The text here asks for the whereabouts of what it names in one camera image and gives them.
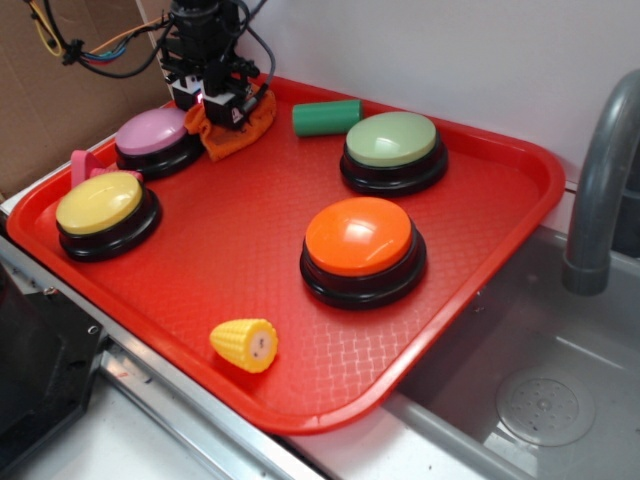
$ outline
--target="orange button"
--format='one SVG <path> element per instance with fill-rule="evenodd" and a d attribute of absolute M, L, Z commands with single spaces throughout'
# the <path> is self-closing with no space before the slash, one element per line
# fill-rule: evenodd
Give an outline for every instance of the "orange button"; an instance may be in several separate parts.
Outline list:
<path fill-rule="evenodd" d="M 322 270 L 345 277 L 382 272 L 411 246 L 411 220 L 393 202 L 358 197 L 334 203 L 307 227 L 305 243 Z"/>

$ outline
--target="pink button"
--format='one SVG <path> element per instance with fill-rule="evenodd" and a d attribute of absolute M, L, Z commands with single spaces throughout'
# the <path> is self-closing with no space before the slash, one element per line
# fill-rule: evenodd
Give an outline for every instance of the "pink button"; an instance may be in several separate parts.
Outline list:
<path fill-rule="evenodd" d="M 173 145 L 187 134 L 186 112 L 156 108 L 136 115 L 116 133 L 116 145 L 125 155 L 147 155 Z"/>

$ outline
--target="white wall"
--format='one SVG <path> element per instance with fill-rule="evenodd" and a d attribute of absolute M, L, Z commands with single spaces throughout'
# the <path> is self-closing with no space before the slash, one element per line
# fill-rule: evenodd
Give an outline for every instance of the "white wall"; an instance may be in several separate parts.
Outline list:
<path fill-rule="evenodd" d="M 529 140 L 577 181 L 639 22 L 637 0 L 270 0 L 253 27 L 280 76 Z"/>

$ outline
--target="orange cloth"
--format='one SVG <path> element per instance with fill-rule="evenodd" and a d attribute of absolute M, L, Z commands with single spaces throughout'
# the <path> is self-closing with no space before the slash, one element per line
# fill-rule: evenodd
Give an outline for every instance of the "orange cloth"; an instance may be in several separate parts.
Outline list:
<path fill-rule="evenodd" d="M 200 134 L 200 141 L 214 162 L 251 145 L 271 126 L 276 116 L 276 97 L 267 90 L 246 123 L 238 130 L 212 124 L 205 115 L 204 105 L 189 109 L 184 126 L 191 135 Z"/>

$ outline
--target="cardboard box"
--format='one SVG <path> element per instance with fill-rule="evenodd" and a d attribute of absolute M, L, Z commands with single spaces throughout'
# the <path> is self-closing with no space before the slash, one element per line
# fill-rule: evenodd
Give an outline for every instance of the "cardboard box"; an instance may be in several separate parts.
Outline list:
<path fill-rule="evenodd" d="M 67 42 L 91 50 L 142 23 L 135 0 L 52 2 Z M 81 65 L 63 66 L 40 40 L 24 2 L 3 2 L 0 28 L 0 196 L 7 198 L 115 133 L 137 113 L 170 100 L 158 62 L 129 79 L 110 79 Z M 109 66 L 128 72 L 152 52 L 147 34 Z"/>

